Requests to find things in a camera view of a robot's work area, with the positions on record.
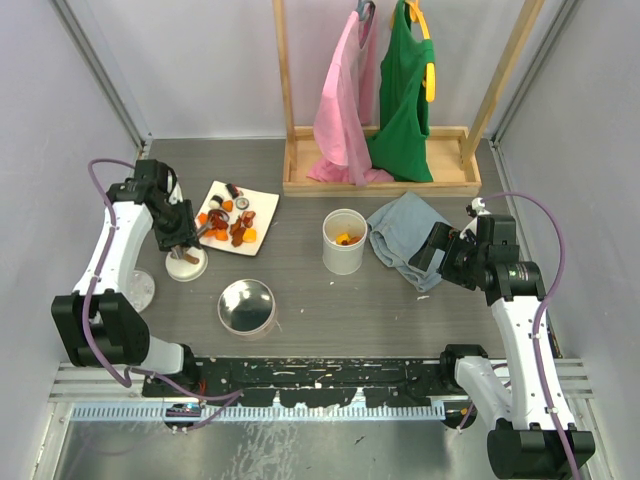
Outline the blue denim shorts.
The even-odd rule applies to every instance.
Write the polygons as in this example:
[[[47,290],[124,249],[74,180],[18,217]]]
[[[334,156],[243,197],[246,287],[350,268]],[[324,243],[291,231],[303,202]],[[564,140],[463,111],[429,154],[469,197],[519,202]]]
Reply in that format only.
[[[394,268],[418,292],[438,285],[437,273],[444,253],[437,251],[425,270],[409,265],[437,222],[449,224],[442,215],[412,192],[383,205],[367,219],[368,238],[376,257]]]

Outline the pink metal bowl container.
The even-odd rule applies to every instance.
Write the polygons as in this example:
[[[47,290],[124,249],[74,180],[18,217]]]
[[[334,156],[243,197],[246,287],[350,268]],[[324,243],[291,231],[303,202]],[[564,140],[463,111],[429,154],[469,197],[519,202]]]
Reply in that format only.
[[[264,338],[277,321],[274,294],[256,279],[229,284],[218,298],[216,313],[228,332],[247,341]]]

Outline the orange food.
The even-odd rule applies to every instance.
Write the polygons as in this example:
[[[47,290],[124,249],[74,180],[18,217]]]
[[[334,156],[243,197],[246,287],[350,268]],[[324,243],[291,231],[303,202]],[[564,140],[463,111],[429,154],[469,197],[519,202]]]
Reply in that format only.
[[[351,236],[348,233],[340,234],[335,239],[335,244],[338,246],[351,246],[359,243],[361,236]]]

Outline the tall white cylinder container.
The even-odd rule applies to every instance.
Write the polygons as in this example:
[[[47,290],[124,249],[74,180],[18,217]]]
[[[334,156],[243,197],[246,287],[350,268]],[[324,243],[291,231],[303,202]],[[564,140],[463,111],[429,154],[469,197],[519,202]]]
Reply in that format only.
[[[338,246],[335,239],[343,233],[361,236],[361,240],[355,245]],[[366,220],[357,211],[342,208],[330,212],[322,224],[322,260],[325,267],[336,275],[355,273],[362,264],[368,233]]]

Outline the metal tongs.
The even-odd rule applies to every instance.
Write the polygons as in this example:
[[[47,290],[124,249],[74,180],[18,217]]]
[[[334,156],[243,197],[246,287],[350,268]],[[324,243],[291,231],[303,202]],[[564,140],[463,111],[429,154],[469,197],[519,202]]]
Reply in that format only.
[[[208,213],[200,213],[197,217],[197,235],[211,236],[216,230],[228,228],[229,214],[220,209],[210,210]]]

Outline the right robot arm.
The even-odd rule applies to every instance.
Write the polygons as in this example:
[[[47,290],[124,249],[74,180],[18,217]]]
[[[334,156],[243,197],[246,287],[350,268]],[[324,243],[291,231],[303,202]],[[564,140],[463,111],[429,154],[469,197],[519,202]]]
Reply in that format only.
[[[565,400],[543,320],[549,296],[539,267],[520,258],[514,218],[478,215],[463,230],[437,222],[410,264],[424,270],[435,257],[443,280],[484,293],[504,345],[507,382],[478,345],[447,346],[438,370],[442,388],[464,391],[488,426],[494,475],[578,478],[595,441]]]

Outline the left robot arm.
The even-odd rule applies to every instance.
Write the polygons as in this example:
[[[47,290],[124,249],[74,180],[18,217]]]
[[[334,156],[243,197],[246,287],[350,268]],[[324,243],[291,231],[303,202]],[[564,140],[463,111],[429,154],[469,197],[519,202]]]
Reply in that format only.
[[[54,298],[51,314],[74,366],[102,367],[124,387],[136,371],[188,396],[200,384],[191,348],[154,337],[127,292],[148,234],[154,234],[175,280],[197,279],[208,257],[175,170],[157,160],[139,160],[131,168],[124,181],[98,191],[105,214],[95,250],[71,293]]]

